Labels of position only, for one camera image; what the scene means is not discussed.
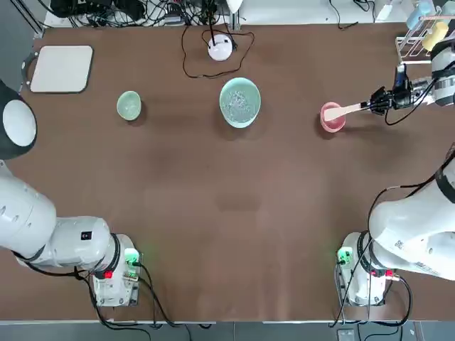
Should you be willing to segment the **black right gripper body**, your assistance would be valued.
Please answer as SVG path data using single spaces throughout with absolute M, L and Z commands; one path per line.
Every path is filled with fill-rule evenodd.
M 392 108 L 406 109 L 412 106 L 412 90 L 405 87 L 394 87 L 392 89 Z

